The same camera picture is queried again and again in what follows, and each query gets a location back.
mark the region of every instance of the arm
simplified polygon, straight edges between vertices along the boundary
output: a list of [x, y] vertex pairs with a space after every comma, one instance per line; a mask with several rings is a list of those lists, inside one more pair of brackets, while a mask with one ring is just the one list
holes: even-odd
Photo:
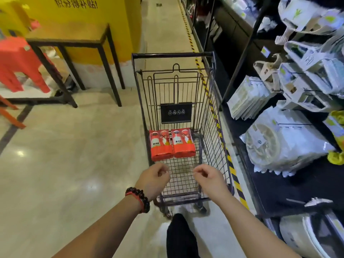
[[247, 258], [301, 258], [231, 195], [220, 171], [203, 164], [194, 177], [225, 214]]
[[[142, 189], [148, 200], [152, 201], [169, 181], [168, 167], [157, 163], [143, 171], [135, 187]], [[111, 258], [140, 211], [141, 203], [135, 197], [124, 197], [53, 258]]]

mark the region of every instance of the wooden table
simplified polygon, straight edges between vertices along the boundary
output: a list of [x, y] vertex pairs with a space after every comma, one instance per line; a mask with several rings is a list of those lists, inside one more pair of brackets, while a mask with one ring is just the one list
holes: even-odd
[[75, 80], [78, 82], [80, 88], [85, 90], [85, 86], [76, 71], [70, 56], [68, 55], [65, 47], [87, 47], [97, 48], [101, 61], [104, 65], [106, 75], [109, 79], [112, 91], [114, 92], [115, 100], [119, 107], [122, 106], [121, 100], [118, 95], [118, 91], [114, 82], [114, 78], [111, 73], [109, 62], [106, 58], [106, 54], [103, 48], [103, 44], [108, 39], [111, 54], [114, 59], [116, 70], [118, 73], [119, 81], [122, 89], [125, 89], [121, 68], [119, 65], [116, 49], [112, 40], [110, 26], [108, 23], [84, 23], [84, 22], [68, 22], [68, 23], [50, 23], [41, 26], [32, 32], [29, 32], [25, 39], [28, 44], [32, 47], [44, 67], [47, 69], [49, 74], [52, 76], [54, 81], [58, 84], [60, 89], [63, 91], [66, 100], [72, 104], [74, 108], [77, 108], [71, 94], [67, 91], [59, 74], [56, 73], [55, 67], [52, 66], [42, 53], [40, 46], [55, 46], [58, 47], [63, 58], [65, 59], [68, 67], [70, 68]]

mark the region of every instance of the black beaded bracelet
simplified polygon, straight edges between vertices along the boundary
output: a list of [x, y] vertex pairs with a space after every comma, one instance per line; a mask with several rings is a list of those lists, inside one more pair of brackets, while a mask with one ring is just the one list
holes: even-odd
[[144, 191], [143, 190], [136, 189], [135, 187], [129, 187], [126, 190], [126, 195], [128, 193], [135, 194], [135, 195], [137, 195], [140, 198], [140, 200], [144, 204], [144, 209], [141, 212], [144, 212], [144, 213], [148, 213], [149, 212], [149, 210], [150, 210], [150, 203], [148, 201], [148, 198], [144, 196]]

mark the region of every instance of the black pants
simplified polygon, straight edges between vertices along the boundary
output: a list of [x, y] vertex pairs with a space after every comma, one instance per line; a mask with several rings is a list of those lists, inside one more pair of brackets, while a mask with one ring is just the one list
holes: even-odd
[[167, 258], [200, 258], [197, 240], [182, 214], [175, 214], [167, 229]]

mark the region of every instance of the forearm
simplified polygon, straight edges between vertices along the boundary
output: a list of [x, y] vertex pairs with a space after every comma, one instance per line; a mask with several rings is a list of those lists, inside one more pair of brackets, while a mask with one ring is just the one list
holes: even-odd
[[53, 258], [111, 258], [140, 210], [140, 202], [126, 196]]
[[228, 219], [247, 258], [300, 258], [235, 197], [225, 195], [218, 206]]

